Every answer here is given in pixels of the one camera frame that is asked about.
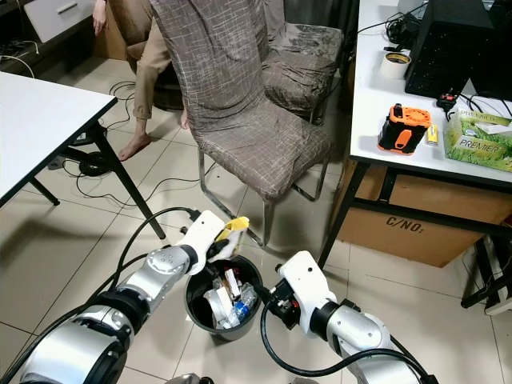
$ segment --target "bare foot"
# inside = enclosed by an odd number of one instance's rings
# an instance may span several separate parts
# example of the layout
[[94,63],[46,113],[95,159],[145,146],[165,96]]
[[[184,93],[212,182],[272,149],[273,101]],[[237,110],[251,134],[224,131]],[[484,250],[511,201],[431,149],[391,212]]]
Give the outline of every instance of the bare foot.
[[131,158],[134,154],[139,152],[145,146],[148,146],[151,142],[150,137],[147,134],[133,136],[130,142],[119,152],[119,160],[124,162]]
[[189,129],[189,121],[186,118],[186,109],[183,109],[183,113],[182,113],[182,128],[184,130],[188,130]]

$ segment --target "black table frame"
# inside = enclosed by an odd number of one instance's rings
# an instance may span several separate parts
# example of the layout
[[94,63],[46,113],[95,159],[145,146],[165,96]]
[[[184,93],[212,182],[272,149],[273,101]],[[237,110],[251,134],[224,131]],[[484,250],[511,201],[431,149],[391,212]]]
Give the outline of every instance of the black table frame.
[[[318,265],[321,269],[323,269],[324,265],[326,264],[334,241],[336,240],[336,237],[342,228],[343,222],[345,221],[345,217],[351,207],[359,208],[362,210],[371,210],[373,212],[379,212],[383,214],[402,216],[404,218],[410,218],[424,222],[432,222],[433,224],[450,226],[462,230],[470,230],[482,234],[489,234],[494,239],[512,239],[512,228],[506,226],[489,224],[488,222],[480,222],[477,220],[470,220],[468,218],[460,218],[457,216],[439,214],[435,212],[429,212],[427,210],[416,210],[414,208],[390,204],[390,197],[393,192],[394,183],[396,181],[396,177],[399,174],[413,176],[416,178],[426,178],[440,182],[448,182],[461,186],[471,186],[482,190],[492,190],[505,194],[512,194],[512,183],[476,178],[465,174],[452,174],[444,171],[428,170],[427,172],[427,170],[418,170],[412,166],[379,162],[366,158],[350,158],[356,160],[358,163],[354,169],[354,172],[352,173],[349,185],[346,188],[345,195],[342,198],[342,203],[338,209],[338,212],[336,213],[334,223],[324,242],[324,246],[318,260]],[[388,166],[386,176],[384,178],[384,183],[382,184],[380,195],[378,196],[378,200],[374,201],[364,198],[356,198],[356,193],[358,192],[359,186],[361,185],[361,181],[363,180],[366,171],[372,163]],[[479,292],[476,292],[475,294],[472,294],[471,296],[462,300],[461,304],[465,308],[476,304],[484,298],[488,298],[487,306],[490,307],[496,303],[496,292],[498,290],[504,286],[512,286],[512,267],[504,270],[503,276],[494,279],[494,276],[491,272],[492,269],[490,266],[489,258],[487,257],[487,254],[483,252],[482,244],[483,240],[477,242],[475,245],[477,250],[480,250],[479,253],[477,252],[478,268],[480,269],[483,281],[488,281],[489,283],[487,286],[484,286],[481,290],[479,290]]]
[[[51,192],[48,191],[36,178],[35,175],[38,174],[47,164],[49,164],[54,158],[59,155],[62,155],[67,158],[72,158],[77,161],[85,161],[89,162],[92,165],[95,165],[93,159],[90,156],[82,152],[80,150],[76,150],[75,148],[70,148],[69,146],[73,144],[74,140],[83,132],[88,132],[94,138],[94,144],[98,147],[100,152],[103,155],[105,163],[102,163],[101,166],[107,166],[107,168],[116,173],[121,183],[124,185],[131,198],[134,200],[135,204],[137,204],[138,208],[141,210],[142,214],[146,219],[150,218],[153,213],[150,208],[146,204],[146,201],[141,196],[140,192],[137,189],[137,186],[134,184],[133,180],[130,178],[128,173],[126,172],[124,166],[122,166],[121,162],[118,159],[118,156],[106,140],[104,135],[103,128],[99,125],[98,119],[103,116],[118,100],[113,98],[106,106],[101,108],[91,119],[86,122],[79,130],[74,132],[67,140],[64,141],[57,149],[48,154],[46,158],[44,158],[35,168],[32,169],[22,180],[20,180],[15,186],[13,186],[7,193],[5,193],[0,198],[0,206],[6,204],[13,196],[16,195],[17,192],[21,190],[26,184],[31,183],[39,192],[41,192],[48,200],[50,200],[55,206],[59,204],[59,201],[55,196],[52,195]],[[160,224],[156,219],[153,219],[151,222],[151,227],[154,232],[160,239],[166,238],[166,233],[163,231]]]

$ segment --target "tissue box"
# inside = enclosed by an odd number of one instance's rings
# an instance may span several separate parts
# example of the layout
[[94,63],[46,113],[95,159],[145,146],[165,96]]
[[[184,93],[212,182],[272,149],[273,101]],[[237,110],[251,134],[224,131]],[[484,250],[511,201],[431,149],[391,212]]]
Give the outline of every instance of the tissue box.
[[512,120],[459,109],[444,131],[447,158],[512,172]]

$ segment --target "tile floor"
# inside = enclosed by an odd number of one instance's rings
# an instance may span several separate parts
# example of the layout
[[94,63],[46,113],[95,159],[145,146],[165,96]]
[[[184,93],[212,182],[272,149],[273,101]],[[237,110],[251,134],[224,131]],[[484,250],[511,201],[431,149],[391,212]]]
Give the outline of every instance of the tile floor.
[[[108,92],[116,82],[133,79],[125,62],[92,58],[59,81]],[[127,87],[120,96],[130,91]],[[335,104],[331,100],[325,124],[333,137],[347,128],[347,120],[340,117]],[[120,102],[103,116],[102,123],[124,118],[125,105]],[[154,141],[125,163],[144,196],[164,178],[198,177],[194,140],[190,132],[179,129],[178,121],[179,112],[155,109],[149,125]],[[108,133],[112,147],[119,150],[133,128],[133,120],[113,125]],[[73,163],[66,167],[71,173],[78,172]],[[318,171],[318,167],[313,168],[300,183],[312,188]],[[318,252],[341,171],[339,161],[330,164],[322,197],[316,203],[308,203],[293,191],[286,196],[276,210],[273,248],[288,254],[296,250]],[[61,199],[60,206],[50,206],[28,186],[0,210],[0,374],[35,335],[82,303],[110,275],[128,237],[142,222],[135,208],[111,198],[85,198],[76,189],[75,178],[63,170],[44,170],[38,178]],[[258,231],[261,202],[256,194],[220,167],[211,171],[208,183],[232,210],[250,216]],[[130,203],[112,174],[80,179],[80,187],[88,194],[111,193]],[[184,205],[221,215],[196,182],[166,182],[149,204],[152,210]],[[180,237],[179,228],[188,221],[180,214],[170,214],[162,217],[161,223],[173,243]],[[161,245],[151,230],[145,230],[128,258]],[[258,266],[266,285],[276,283],[274,267],[282,259],[251,242],[244,245],[242,253]],[[337,242],[326,276],[338,299],[348,297],[379,316],[440,383],[512,384],[512,312],[490,318],[484,315],[482,305],[469,310],[460,307],[468,281],[460,258],[437,269]],[[266,354],[257,326],[232,343],[216,342],[194,326],[182,303],[184,285],[185,281],[176,285],[137,336],[121,384],[164,383],[189,372],[208,375],[219,384],[286,384],[293,379]],[[284,331],[274,318],[269,319],[269,337],[276,351],[291,364],[319,369],[338,360],[324,342],[307,340],[298,329]],[[355,383],[345,371],[318,381]]]

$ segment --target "plastic bottle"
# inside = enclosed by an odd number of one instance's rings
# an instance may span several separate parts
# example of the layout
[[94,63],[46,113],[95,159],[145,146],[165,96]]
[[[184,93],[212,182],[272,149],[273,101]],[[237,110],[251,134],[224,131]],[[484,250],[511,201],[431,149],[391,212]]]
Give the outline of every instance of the plastic bottle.
[[240,294],[240,300],[238,300],[227,316],[227,322],[231,327],[239,325],[244,318],[249,316],[250,310],[254,308],[258,296],[254,292],[254,288],[251,284],[244,284],[242,286],[242,292]]

